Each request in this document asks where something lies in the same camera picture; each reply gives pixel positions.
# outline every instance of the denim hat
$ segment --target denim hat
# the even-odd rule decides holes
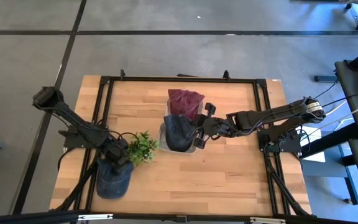
[[[112,168],[111,162],[98,159],[99,171],[96,181],[96,192],[101,198],[114,199],[124,196],[127,192],[134,164],[127,162],[120,173]]]

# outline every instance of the maroon fabric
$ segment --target maroon fabric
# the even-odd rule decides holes
[[[198,105],[205,97],[188,90],[168,90],[168,96],[171,102],[171,114],[186,115],[190,119],[196,118]]]

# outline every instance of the gray floor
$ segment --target gray floor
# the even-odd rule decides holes
[[[0,0],[0,29],[71,29],[79,5],[80,0]],[[343,8],[288,0],[94,0],[86,5],[80,30],[353,30],[355,23]],[[0,215],[9,212],[42,116],[31,106],[31,97],[41,86],[53,85],[67,40],[65,35],[0,36],[0,141],[6,144],[0,150]],[[281,79],[290,102],[327,89],[330,84],[315,83],[312,77],[332,75],[334,62],[357,55],[358,37],[344,36],[78,36],[62,91],[74,107],[83,75],[118,75],[123,68],[130,76],[221,77],[227,69],[236,78]],[[337,85],[319,99],[325,103],[340,97],[343,92]],[[343,106],[323,124],[348,112]],[[62,153],[63,138],[57,130],[62,128],[52,120],[26,213],[48,209]],[[355,167],[352,171],[358,178]],[[305,180],[315,215],[358,221],[358,205],[340,201],[348,197],[344,181]]]

